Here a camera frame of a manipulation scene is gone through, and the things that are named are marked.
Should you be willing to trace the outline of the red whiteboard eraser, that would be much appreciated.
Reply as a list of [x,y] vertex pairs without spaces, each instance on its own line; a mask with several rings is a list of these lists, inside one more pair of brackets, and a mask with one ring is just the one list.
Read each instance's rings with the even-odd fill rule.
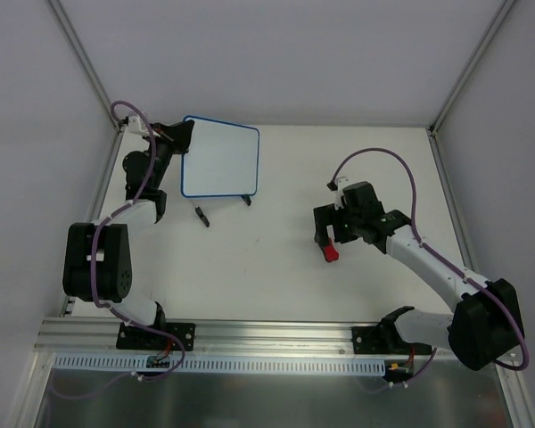
[[327,244],[322,244],[320,249],[327,263],[333,263],[340,258],[339,252],[333,246],[332,239],[329,239]]

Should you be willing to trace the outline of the blue framed whiteboard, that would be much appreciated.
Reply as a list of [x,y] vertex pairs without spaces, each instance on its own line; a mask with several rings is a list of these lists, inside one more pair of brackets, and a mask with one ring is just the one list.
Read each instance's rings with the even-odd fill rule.
[[194,115],[184,121],[193,122],[193,132],[181,161],[181,194],[190,199],[255,195],[259,130]]

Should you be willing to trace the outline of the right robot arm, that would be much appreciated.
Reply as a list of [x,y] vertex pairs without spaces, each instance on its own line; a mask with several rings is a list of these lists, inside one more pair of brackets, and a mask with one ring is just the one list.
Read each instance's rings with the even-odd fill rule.
[[362,240],[404,265],[447,305],[447,314],[404,306],[384,316],[366,336],[391,353],[413,345],[451,350],[477,371],[513,348],[522,352],[519,369],[528,365],[523,321],[515,288],[505,279],[490,281],[451,262],[417,231],[399,210],[385,211],[373,186],[341,177],[328,184],[334,202],[313,210],[314,241],[328,263],[339,258],[335,244]]

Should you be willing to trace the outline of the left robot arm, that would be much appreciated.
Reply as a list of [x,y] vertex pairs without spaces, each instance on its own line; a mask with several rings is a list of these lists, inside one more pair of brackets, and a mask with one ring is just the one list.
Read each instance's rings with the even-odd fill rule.
[[134,291],[130,238],[164,216],[167,194],[161,182],[175,155],[189,152],[195,122],[151,124],[155,146],[133,151],[122,161],[126,200],[122,208],[93,223],[75,223],[67,238],[62,287],[69,297],[108,309],[136,327],[145,347],[157,349],[168,338],[160,303]]

